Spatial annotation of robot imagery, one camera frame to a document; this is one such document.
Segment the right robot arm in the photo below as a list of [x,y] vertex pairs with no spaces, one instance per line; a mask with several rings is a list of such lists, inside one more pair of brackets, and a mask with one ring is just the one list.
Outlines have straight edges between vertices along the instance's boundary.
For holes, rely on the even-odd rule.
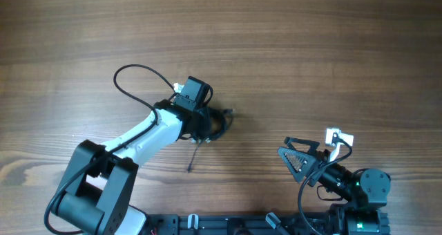
[[[362,168],[353,172],[339,163],[352,154],[352,145],[334,133],[331,143],[349,151],[336,159],[328,150],[319,151],[319,143],[285,138],[278,155],[295,181],[300,184],[298,213],[286,226],[290,234],[390,234],[390,224],[381,207],[387,204],[391,176],[379,169]],[[305,187],[324,188],[337,194],[323,213],[306,213],[302,208]]]

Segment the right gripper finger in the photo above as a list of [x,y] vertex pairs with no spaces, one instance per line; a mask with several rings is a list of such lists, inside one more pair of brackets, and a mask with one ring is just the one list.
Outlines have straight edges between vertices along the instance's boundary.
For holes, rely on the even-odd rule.
[[297,151],[298,149],[295,148],[295,144],[301,144],[308,146],[308,152],[315,152],[317,151],[317,148],[319,147],[320,143],[317,141],[312,140],[303,140],[299,138],[293,138],[293,137],[286,137],[284,140],[284,143],[287,145],[288,148],[291,150]]
[[278,148],[278,155],[286,164],[295,181],[301,183],[305,178],[305,173],[302,171],[302,168],[309,163],[308,159],[313,158],[313,156],[302,151],[295,151],[285,147]]

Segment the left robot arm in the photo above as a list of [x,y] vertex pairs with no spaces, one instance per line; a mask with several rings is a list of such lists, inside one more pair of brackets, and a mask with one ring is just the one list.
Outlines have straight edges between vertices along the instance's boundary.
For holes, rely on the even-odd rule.
[[147,215],[130,206],[139,168],[178,140],[216,140],[208,106],[213,88],[194,77],[172,87],[169,99],[150,106],[148,117],[123,135],[96,144],[84,140],[74,150],[44,212],[44,225],[58,234],[49,216],[76,227],[75,234],[140,234]]

